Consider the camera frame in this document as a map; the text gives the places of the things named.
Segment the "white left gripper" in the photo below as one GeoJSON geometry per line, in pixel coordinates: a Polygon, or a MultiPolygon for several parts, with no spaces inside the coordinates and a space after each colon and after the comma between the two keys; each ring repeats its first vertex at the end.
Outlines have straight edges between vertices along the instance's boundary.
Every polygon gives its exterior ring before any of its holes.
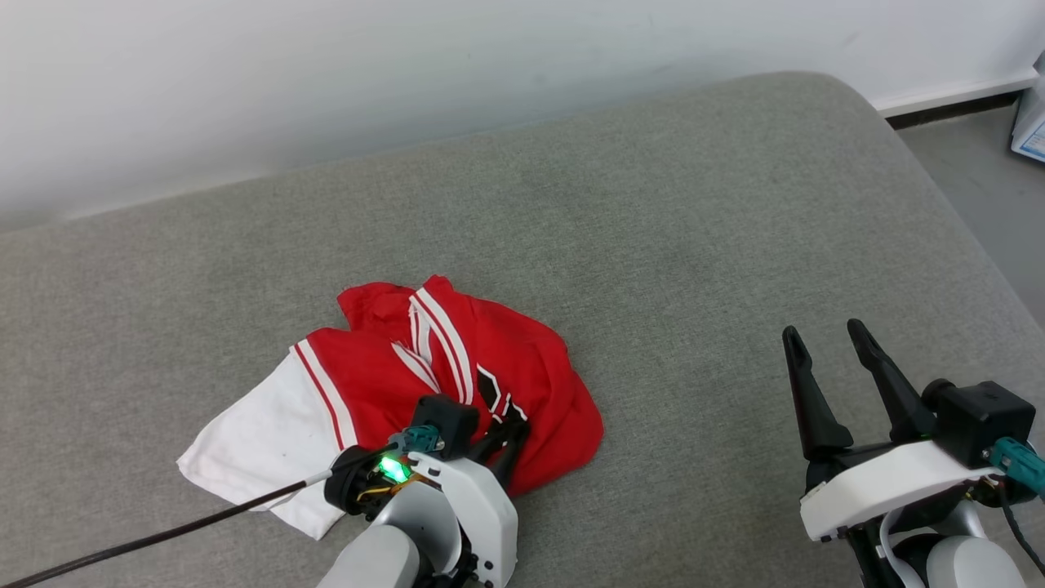
{"type": "Polygon", "coordinates": [[[518,564],[518,511],[507,492],[530,432],[528,420],[503,423],[494,418],[468,450],[468,458],[441,461],[419,452],[407,454],[414,472],[439,483],[478,557],[478,581],[492,587],[507,587],[518,564]],[[481,465],[487,462],[488,468],[481,465]]]}

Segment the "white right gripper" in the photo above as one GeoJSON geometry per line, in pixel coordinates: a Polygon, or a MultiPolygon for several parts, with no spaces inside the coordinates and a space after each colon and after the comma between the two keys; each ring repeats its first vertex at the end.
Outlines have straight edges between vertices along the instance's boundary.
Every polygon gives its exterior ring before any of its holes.
{"type": "MultiPolygon", "coordinates": [[[[818,484],[800,498],[800,518],[810,540],[836,538],[840,528],[854,528],[904,505],[912,505],[961,483],[996,475],[996,466],[970,468],[952,458],[929,439],[936,416],[924,406],[907,377],[861,320],[847,320],[847,337],[860,364],[870,373],[883,402],[893,443],[902,444],[880,457],[869,458],[818,484]]],[[[854,443],[850,430],[836,420],[815,380],[812,357],[798,329],[788,325],[781,333],[803,457],[821,461],[846,451],[854,443]]]]}

